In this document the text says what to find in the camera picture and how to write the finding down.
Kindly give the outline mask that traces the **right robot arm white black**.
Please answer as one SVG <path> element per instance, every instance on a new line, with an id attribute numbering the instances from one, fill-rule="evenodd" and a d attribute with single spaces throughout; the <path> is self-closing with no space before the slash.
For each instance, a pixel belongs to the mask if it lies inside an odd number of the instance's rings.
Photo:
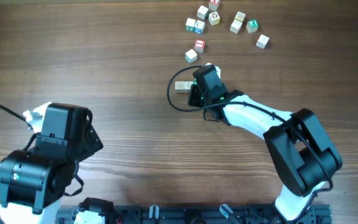
<path id="1" fill-rule="evenodd" d="M 215 121 L 245 129 L 263 139 L 283 182 L 274 207 L 280 218 L 298 221 L 313 199 L 333 187 L 342 158 L 316 115 L 303 108 L 280 111 L 228 91 L 214 65 L 193 72 L 188 104 L 209 111 Z"/>

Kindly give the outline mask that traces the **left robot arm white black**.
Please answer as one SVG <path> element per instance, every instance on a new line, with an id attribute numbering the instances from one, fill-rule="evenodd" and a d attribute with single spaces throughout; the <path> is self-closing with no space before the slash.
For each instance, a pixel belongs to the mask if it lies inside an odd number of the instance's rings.
<path id="1" fill-rule="evenodd" d="M 0 216 L 4 223 L 53 223 L 79 164 L 103 148 L 91 110 L 45 103 L 23 113 L 34 134 L 25 148 L 0 162 Z"/>

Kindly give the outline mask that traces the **wooden block number 4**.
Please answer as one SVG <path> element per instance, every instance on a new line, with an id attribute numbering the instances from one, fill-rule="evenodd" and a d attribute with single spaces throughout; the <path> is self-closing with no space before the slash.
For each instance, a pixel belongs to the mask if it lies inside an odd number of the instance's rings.
<path id="1" fill-rule="evenodd" d="M 190 92 L 192 85 L 193 85 L 193 82 L 184 82 L 184 92 L 185 93 Z"/>

